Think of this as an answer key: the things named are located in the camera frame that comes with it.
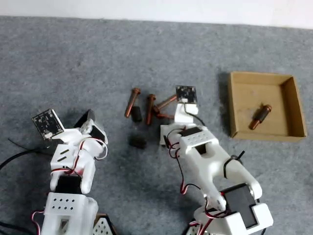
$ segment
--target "wire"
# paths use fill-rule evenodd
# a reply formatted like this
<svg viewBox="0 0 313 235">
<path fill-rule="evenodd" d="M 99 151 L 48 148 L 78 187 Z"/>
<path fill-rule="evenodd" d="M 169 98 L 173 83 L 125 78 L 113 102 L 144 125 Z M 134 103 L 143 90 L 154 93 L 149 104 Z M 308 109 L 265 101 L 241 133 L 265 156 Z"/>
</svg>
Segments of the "wire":
<svg viewBox="0 0 313 235">
<path fill-rule="evenodd" d="M 202 224 L 200 225 L 200 228 L 197 232 L 197 235 L 203 235 L 207 227 L 209 227 L 210 223 L 212 223 L 213 219 L 209 219 L 207 223 L 203 226 Z"/>
<path fill-rule="evenodd" d="M 176 143 L 174 143 L 174 144 L 171 144 L 170 148 L 168 149 L 168 154 L 170 155 L 171 158 L 174 158 L 174 159 L 175 159 L 176 157 L 173 157 L 173 156 L 172 156 L 171 150 L 172 150 L 172 149 L 175 149 L 175 148 L 173 148 L 173 146 L 175 146 L 176 144 L 179 144 L 179 142 L 176 142 Z"/>
<path fill-rule="evenodd" d="M 25 146 L 13 141 L 11 138 L 8 138 L 8 141 L 10 141 L 12 144 L 16 145 L 17 147 L 20 147 L 22 149 L 25 149 L 25 150 L 31 150 L 30 148 L 26 148 Z M 47 155 L 47 156 L 53 156 L 52 154 L 49 154 L 49 153 L 44 153 L 44 152 L 41 152 L 41 151 L 37 151 L 36 153 L 40 153 L 40 154 L 43 154 L 43 155 Z"/>
<path fill-rule="evenodd" d="M 44 211 L 34 211 L 32 214 L 31 214 L 31 222 L 33 222 L 33 224 L 35 224 L 36 226 L 36 231 L 37 231 L 37 235 L 40 235 L 41 233 L 41 230 L 40 230 L 40 226 L 39 224 L 34 220 L 34 216 L 36 213 L 44 213 Z"/>
<path fill-rule="evenodd" d="M 2 170 L 2 168 L 4 168 L 8 163 L 10 163 L 11 161 L 13 161 L 14 159 L 21 157 L 23 155 L 29 154 L 29 153 L 35 153 L 38 150 L 41 150 L 42 148 L 37 148 L 37 149 L 30 149 L 30 150 L 26 150 L 24 152 L 18 153 L 13 155 L 12 157 L 8 158 L 7 160 L 5 160 L 3 163 L 0 164 L 0 170 Z M 27 233 L 29 235 L 34 235 L 30 230 L 17 226 L 17 225 L 13 225 L 13 224 L 8 224 L 8 223 L 4 223 L 4 222 L 0 222 L 0 226 L 5 227 L 5 228 L 9 228 L 9 229 L 14 229 L 23 233 Z"/>
<path fill-rule="evenodd" d="M 4 168 L 8 163 L 10 163 L 11 161 L 13 161 L 14 159 L 21 157 L 23 155 L 29 154 L 29 153 L 36 153 L 37 150 L 39 150 L 40 148 L 36 148 L 36 149 L 30 149 L 30 150 L 26 150 L 24 152 L 15 154 L 14 156 L 8 158 L 7 160 L 5 160 L 3 163 L 0 164 L 0 170 L 2 168 Z"/>
<path fill-rule="evenodd" d="M 261 235 L 264 235 L 265 231 L 266 231 L 266 229 L 263 229 L 262 232 L 261 232 Z"/>
<path fill-rule="evenodd" d="M 239 154 L 238 157 L 236 155 L 232 155 L 229 159 L 227 159 L 227 161 L 224 163 L 224 166 L 223 166 L 224 178 L 227 179 L 227 176 L 226 176 L 226 166 L 227 166 L 227 164 L 230 163 L 231 160 L 237 160 L 237 161 L 239 161 L 242 164 L 240 158 L 244 155 L 244 153 L 245 153 L 245 151 L 242 151 Z"/>
<path fill-rule="evenodd" d="M 197 226 L 197 225 L 199 225 L 200 223 L 199 222 L 197 222 L 197 221 L 191 221 L 190 223 L 189 223 L 189 226 L 190 227 L 195 227 L 195 226 Z"/>
<path fill-rule="evenodd" d="M 87 137 L 87 138 L 81 140 L 81 142 L 80 142 L 80 144 L 79 144 L 79 145 L 80 145 L 80 150 L 83 148 L 84 142 L 85 142 L 86 140 L 95 140 L 95 141 L 99 142 L 100 144 L 102 144 L 102 146 L 105 147 L 105 149 L 106 149 L 105 155 L 104 155 L 103 157 L 101 157 L 101 158 L 96 158 L 96 157 L 95 157 L 96 160 L 99 161 L 99 160 L 105 159 L 105 158 L 107 157 L 107 155 L 108 155 L 108 146 L 107 146 L 107 144 L 104 143 L 101 139 L 92 138 L 92 137 Z"/>
<path fill-rule="evenodd" d="M 178 156 L 178 151 L 180 150 L 180 148 L 178 148 L 176 151 L 175 151 L 175 159 L 178 163 L 178 166 L 179 166 L 179 170 L 180 170 L 180 173 L 181 173 L 181 185 L 180 185 L 180 193 L 182 195 L 185 195 L 187 190 L 188 190 L 188 187 L 189 186 L 194 186 L 196 187 L 197 189 L 201 190 L 201 188 L 195 184 L 186 184 L 185 185 L 185 179 L 184 179 L 184 174 L 182 172 L 182 168 L 181 168 L 181 165 L 180 165 L 180 162 L 179 162 L 179 156 Z"/>
<path fill-rule="evenodd" d="M 14 229 L 14 230 L 17 230 L 17 231 L 20 231 L 20 232 L 23 232 L 23 233 L 26 233 L 26 234 L 29 234 L 29 235 L 35 235 L 33 232 L 31 232 L 30 230 L 26 229 L 26 228 L 23 228 L 23 227 L 20 227 L 20 226 L 17 226 L 17 225 L 13 225 L 13 224 L 7 224 L 7 223 L 4 223 L 4 222 L 0 222 L 0 226 L 2 227 L 5 227 L 5 228 L 8 228 L 8 229 Z"/>
<path fill-rule="evenodd" d="M 227 215 L 227 213 L 225 213 L 225 212 L 222 212 L 222 213 L 225 214 L 223 216 L 219 216 L 222 213 L 218 213 L 218 214 L 215 214 L 215 215 L 210 214 L 209 210 L 207 209 L 207 207 L 209 205 L 209 200 L 207 199 L 207 197 L 205 198 L 205 200 L 206 200 L 206 203 L 205 203 L 205 207 L 204 207 L 204 213 L 205 213 L 205 215 L 207 217 L 209 217 L 211 219 L 220 219 L 220 218 L 224 218 Z"/>
<path fill-rule="evenodd" d="M 198 117 L 197 115 L 194 115 L 194 114 L 192 114 L 192 113 L 187 112 L 187 110 L 186 110 L 186 103 L 184 103 L 184 110 L 185 110 L 185 113 L 187 113 L 187 114 L 189 114 L 190 116 L 193 116 L 194 118 L 198 119 L 198 121 L 201 122 L 201 124 L 202 124 L 203 126 L 205 126 L 204 121 L 202 121 L 202 119 L 201 119 L 200 117 Z"/>
</svg>

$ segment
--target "black rubber cap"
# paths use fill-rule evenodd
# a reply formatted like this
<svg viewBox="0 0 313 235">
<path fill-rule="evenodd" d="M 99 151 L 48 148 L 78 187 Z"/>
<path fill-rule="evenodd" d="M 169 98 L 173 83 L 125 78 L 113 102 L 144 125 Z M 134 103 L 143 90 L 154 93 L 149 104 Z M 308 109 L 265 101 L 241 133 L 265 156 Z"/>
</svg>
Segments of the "black rubber cap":
<svg viewBox="0 0 313 235">
<path fill-rule="evenodd" d="M 145 149 L 147 146 L 147 141 L 142 136 L 132 135 L 129 138 L 129 145 L 136 148 Z"/>
<path fill-rule="evenodd" d="M 132 115 L 132 119 L 134 122 L 141 122 L 142 121 L 140 107 L 133 106 L 132 110 L 131 110 L 131 115 Z"/>
</svg>

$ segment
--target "white plastic part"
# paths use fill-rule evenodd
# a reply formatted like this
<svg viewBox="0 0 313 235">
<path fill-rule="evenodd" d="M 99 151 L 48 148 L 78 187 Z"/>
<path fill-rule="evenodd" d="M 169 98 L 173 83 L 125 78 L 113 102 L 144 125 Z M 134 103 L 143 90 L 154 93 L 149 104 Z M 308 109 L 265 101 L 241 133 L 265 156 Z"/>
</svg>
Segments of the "white plastic part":
<svg viewBox="0 0 313 235">
<path fill-rule="evenodd" d="M 163 127 L 162 130 L 181 127 L 181 123 L 174 123 L 168 128 Z M 230 158 L 230 155 L 219 145 L 218 139 L 206 127 L 200 126 L 199 128 L 202 129 L 201 132 L 186 137 L 170 135 L 169 141 L 174 143 L 178 137 L 180 138 L 180 157 L 186 159 L 197 178 L 197 184 L 202 189 L 204 197 L 208 198 L 209 204 L 223 212 L 226 209 L 226 201 L 213 184 L 213 179 L 216 176 L 224 176 L 224 163 Z M 206 153 L 200 155 L 194 147 L 202 144 L 205 144 Z M 249 185 L 254 199 L 259 199 L 262 196 L 260 184 L 240 162 L 231 160 L 226 166 L 226 176 L 237 184 L 246 183 Z"/>
<path fill-rule="evenodd" d="M 194 108 L 193 111 L 193 114 L 195 114 L 198 112 L 198 109 Z M 195 127 L 196 125 L 192 122 L 193 119 L 190 119 L 190 115 L 186 114 L 184 111 L 184 105 L 178 104 L 175 113 L 175 122 L 167 126 L 161 126 L 160 144 L 165 144 L 163 136 L 168 136 L 174 129 L 184 127 L 185 129 L 189 129 Z M 209 205 L 223 212 L 226 210 L 226 201 L 214 185 L 213 179 L 216 176 L 224 177 L 224 164 L 230 159 L 230 155 L 220 146 L 218 139 L 206 127 L 197 127 L 202 131 L 186 137 L 182 137 L 178 134 L 181 130 L 177 130 L 176 132 L 172 131 L 168 136 L 168 140 L 171 144 L 179 142 L 179 144 L 175 146 L 175 149 L 180 148 L 179 156 L 187 161 L 191 171 L 196 176 L 197 181 L 195 183 L 201 188 L 204 197 L 208 199 Z M 199 145 L 205 145 L 205 153 L 200 154 L 198 152 L 195 147 Z M 262 196 L 260 184 L 239 161 L 229 161 L 225 171 L 226 177 L 231 181 L 237 184 L 247 184 L 255 200 Z M 273 224 L 273 219 L 266 204 L 258 204 L 252 209 L 258 221 L 257 226 L 247 230 L 241 215 L 236 213 L 224 219 L 214 219 L 209 225 L 209 233 L 244 235 L 259 231 Z M 195 211 L 194 217 L 199 223 L 206 224 L 208 217 L 203 211 L 204 206 Z"/>
<path fill-rule="evenodd" d="M 265 203 L 253 206 L 252 211 L 257 220 L 257 225 L 255 226 L 247 229 L 240 213 L 234 213 L 225 218 L 214 219 L 206 231 L 210 234 L 249 235 L 273 225 L 273 218 Z M 194 216 L 202 224 L 206 224 L 209 220 L 203 213 L 203 208 L 196 210 Z"/>
<path fill-rule="evenodd" d="M 56 135 L 54 138 L 62 138 L 63 141 L 67 140 L 66 144 L 59 144 L 54 152 L 51 160 L 51 170 L 55 169 L 74 169 L 74 165 L 77 157 L 77 165 L 75 167 L 75 172 L 82 177 L 81 191 L 83 194 L 87 194 L 91 190 L 92 181 L 95 173 L 95 160 L 104 150 L 97 140 L 90 138 L 90 135 L 82 135 L 77 129 L 66 129 L 65 132 Z M 58 170 L 52 172 L 52 177 L 50 181 L 50 189 L 54 191 L 58 184 L 58 180 L 61 175 L 66 174 L 66 170 Z"/>
<path fill-rule="evenodd" d="M 198 114 L 198 107 L 196 104 L 177 104 L 177 108 L 176 108 L 176 112 L 175 112 L 175 118 L 174 118 L 174 122 L 176 123 L 193 123 L 194 122 L 194 118 L 187 114 L 185 112 L 185 107 L 186 106 L 186 111 L 188 113 L 197 115 Z"/>
<path fill-rule="evenodd" d="M 82 194 L 50 192 L 41 235 L 91 235 L 98 204 Z"/>
<path fill-rule="evenodd" d="M 113 235 L 106 218 L 100 218 L 93 227 L 93 235 Z"/>
</svg>

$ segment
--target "screw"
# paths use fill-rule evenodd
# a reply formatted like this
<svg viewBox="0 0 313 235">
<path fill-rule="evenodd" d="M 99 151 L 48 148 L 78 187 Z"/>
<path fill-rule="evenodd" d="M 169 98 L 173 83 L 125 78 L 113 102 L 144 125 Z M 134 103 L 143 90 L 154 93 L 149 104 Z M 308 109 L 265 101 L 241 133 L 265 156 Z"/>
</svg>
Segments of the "screw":
<svg viewBox="0 0 313 235">
<path fill-rule="evenodd" d="M 168 118 L 168 119 L 174 119 L 174 115 L 168 115 L 168 114 L 157 114 L 156 117 L 158 119 L 164 119 L 164 118 Z"/>
<path fill-rule="evenodd" d="M 253 121 L 250 124 L 250 129 L 254 130 L 260 123 L 262 123 L 264 121 L 264 119 L 266 118 L 266 116 L 269 114 L 269 112 L 272 111 L 272 107 L 267 104 L 264 105 L 261 110 L 256 114 L 255 118 L 253 119 Z"/>
<path fill-rule="evenodd" d="M 135 100 L 139 94 L 140 94 L 139 88 L 135 87 L 132 89 L 132 94 L 131 94 L 131 97 L 129 98 L 127 109 L 125 111 L 125 117 L 129 118 L 129 115 L 131 114 L 132 107 L 133 107 Z"/>
<path fill-rule="evenodd" d="M 171 102 L 173 102 L 174 100 L 177 99 L 177 95 L 174 94 L 172 95 L 171 97 L 169 97 L 168 99 L 166 99 L 165 101 L 162 101 L 161 103 L 153 106 L 153 111 L 156 113 L 156 114 L 159 114 L 160 113 L 160 109 L 161 108 L 164 108 L 165 106 L 169 105 Z"/>
<path fill-rule="evenodd" d="M 151 125 L 152 121 L 152 108 L 153 108 L 153 102 L 156 99 L 155 94 L 148 95 L 148 109 L 147 109 L 147 118 L 146 118 L 146 124 Z"/>
</svg>

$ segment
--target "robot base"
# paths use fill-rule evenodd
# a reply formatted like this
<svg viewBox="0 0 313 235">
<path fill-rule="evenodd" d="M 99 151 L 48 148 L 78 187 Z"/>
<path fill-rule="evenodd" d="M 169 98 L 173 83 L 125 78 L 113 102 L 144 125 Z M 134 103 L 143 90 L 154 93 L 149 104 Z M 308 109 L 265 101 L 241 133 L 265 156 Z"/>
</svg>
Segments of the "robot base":
<svg viewBox="0 0 313 235">
<path fill-rule="evenodd" d="M 88 235 L 98 211 L 97 202 L 82 194 L 50 192 L 42 235 Z"/>
</svg>

